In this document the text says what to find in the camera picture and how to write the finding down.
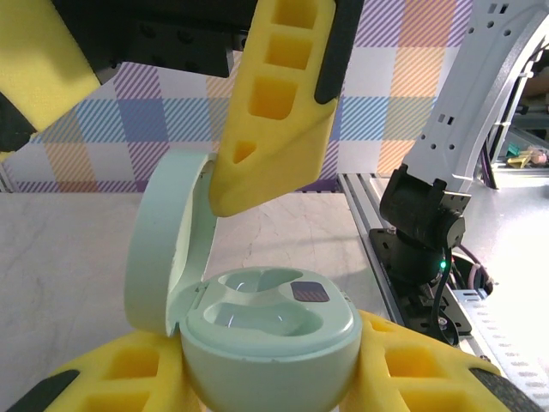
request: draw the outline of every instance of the black rubber strip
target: black rubber strip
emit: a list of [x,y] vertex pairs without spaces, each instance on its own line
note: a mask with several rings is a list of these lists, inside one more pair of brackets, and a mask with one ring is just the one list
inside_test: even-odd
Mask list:
[[79,374],[71,369],[40,381],[6,412],[45,412]]
[[15,152],[36,131],[11,102],[0,93],[0,152]]
[[315,100],[324,105],[341,94],[364,0],[335,0],[335,16],[318,76]]
[[514,386],[508,379],[483,369],[471,369],[471,373],[510,412],[544,412],[544,410]]

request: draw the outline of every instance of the white table surface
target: white table surface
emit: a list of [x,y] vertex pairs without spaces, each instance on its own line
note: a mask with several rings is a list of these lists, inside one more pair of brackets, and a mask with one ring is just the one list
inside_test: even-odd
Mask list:
[[[0,195],[0,410],[56,367],[129,331],[125,258],[141,196]],[[222,219],[206,277],[315,270],[387,317],[341,194],[290,194]]]

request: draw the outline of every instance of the open case lid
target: open case lid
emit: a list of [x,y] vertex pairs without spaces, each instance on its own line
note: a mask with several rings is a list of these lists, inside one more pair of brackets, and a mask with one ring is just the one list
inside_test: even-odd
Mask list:
[[150,179],[130,242],[124,306],[130,324],[170,336],[190,309],[217,218],[208,201],[214,154],[173,149]]

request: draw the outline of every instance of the mint green charging case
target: mint green charging case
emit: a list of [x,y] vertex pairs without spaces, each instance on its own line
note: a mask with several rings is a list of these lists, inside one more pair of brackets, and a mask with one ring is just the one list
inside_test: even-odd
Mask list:
[[130,244],[126,316],[180,333],[193,387],[215,412],[330,411],[359,355],[360,316],[308,270],[249,268],[206,282],[216,218],[212,154],[172,150],[151,178]]

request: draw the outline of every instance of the plaid backdrop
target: plaid backdrop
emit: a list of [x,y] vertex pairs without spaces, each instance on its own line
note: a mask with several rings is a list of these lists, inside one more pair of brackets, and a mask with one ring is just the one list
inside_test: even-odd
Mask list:
[[[320,180],[390,173],[422,129],[467,28],[472,0],[367,0]],[[4,162],[15,191],[143,191],[169,148],[217,149],[228,79],[124,64]]]

